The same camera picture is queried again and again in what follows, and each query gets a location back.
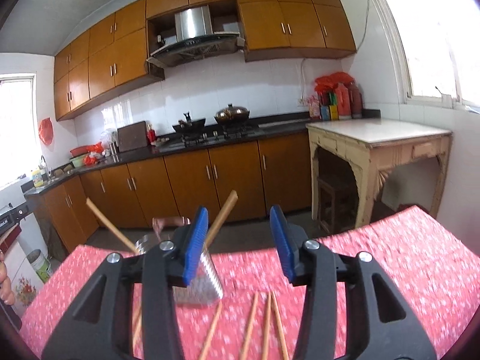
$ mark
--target cream wooden table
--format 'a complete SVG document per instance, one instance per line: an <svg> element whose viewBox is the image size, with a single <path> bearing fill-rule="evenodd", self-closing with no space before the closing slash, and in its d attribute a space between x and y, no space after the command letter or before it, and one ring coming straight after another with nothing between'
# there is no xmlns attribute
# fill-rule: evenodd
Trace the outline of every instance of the cream wooden table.
<svg viewBox="0 0 480 360"><path fill-rule="evenodd" d="M318 122L307 125L311 158L311 217L318 215L318 148L347 161L358 189L355 227L370 223L374 201L388 175L398 165L436 157L440 172L430 215L436 218L448 167L452 132L389 119Z"/></svg>

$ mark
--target window frame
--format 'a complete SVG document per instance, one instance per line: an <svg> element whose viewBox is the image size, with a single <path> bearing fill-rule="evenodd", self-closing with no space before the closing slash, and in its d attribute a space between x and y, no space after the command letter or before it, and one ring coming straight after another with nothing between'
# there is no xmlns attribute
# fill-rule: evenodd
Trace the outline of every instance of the window frame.
<svg viewBox="0 0 480 360"><path fill-rule="evenodd" d="M403 48L402 39L398 30L395 18L388 6L387 0L372 0L387 37L390 54L392 56L395 78L397 80L398 98L401 104L429 105L431 107L442 107L450 109L465 109L465 105L477 105L462 99L461 87L458 78L458 70L453 63L456 97L452 97L452 104L445 104L439 97L415 96L412 90L412 83L407 61L407 55Z"/></svg>

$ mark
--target metal screw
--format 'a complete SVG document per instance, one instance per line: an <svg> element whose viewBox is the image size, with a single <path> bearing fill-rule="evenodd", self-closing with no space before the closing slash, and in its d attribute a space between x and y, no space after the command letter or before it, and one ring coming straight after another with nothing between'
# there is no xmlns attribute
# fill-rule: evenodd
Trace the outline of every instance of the metal screw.
<svg viewBox="0 0 480 360"><path fill-rule="evenodd" d="M160 249L163 251L171 251L175 245L173 244L172 241L162 241L160 242Z"/></svg>
<svg viewBox="0 0 480 360"><path fill-rule="evenodd" d="M364 263L369 263L373 257L371 256L371 254L367 251L361 251L359 254L358 254L358 258L363 261Z"/></svg>
<svg viewBox="0 0 480 360"><path fill-rule="evenodd" d="M106 260L110 263L110 264L115 264L115 263L118 263L120 261L120 255L118 253L110 253L107 257L106 257Z"/></svg>
<svg viewBox="0 0 480 360"><path fill-rule="evenodd" d="M313 250L313 251L320 247L320 244L317 241L315 241L314 239L306 240L303 245L305 245L305 247L307 249L310 249L310 250Z"/></svg>

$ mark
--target white table top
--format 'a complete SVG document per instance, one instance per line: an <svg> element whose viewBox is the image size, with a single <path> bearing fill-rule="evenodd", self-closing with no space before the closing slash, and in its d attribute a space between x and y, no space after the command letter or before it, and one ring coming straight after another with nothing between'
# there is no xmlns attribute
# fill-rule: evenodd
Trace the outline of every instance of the white table top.
<svg viewBox="0 0 480 360"><path fill-rule="evenodd" d="M391 119L336 120L309 123L307 127L344 135L365 143L383 143L394 140L451 134L450 130Z"/></svg>

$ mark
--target wooden stool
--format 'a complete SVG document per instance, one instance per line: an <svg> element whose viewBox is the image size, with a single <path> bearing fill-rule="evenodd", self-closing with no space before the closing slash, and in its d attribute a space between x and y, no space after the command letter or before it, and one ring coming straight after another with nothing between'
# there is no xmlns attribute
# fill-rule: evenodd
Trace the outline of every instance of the wooden stool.
<svg viewBox="0 0 480 360"><path fill-rule="evenodd" d="M328 234L336 234L342 228L355 226L355 206L357 185L347 182L337 175L321 175L318 177L318 223Z"/></svg>

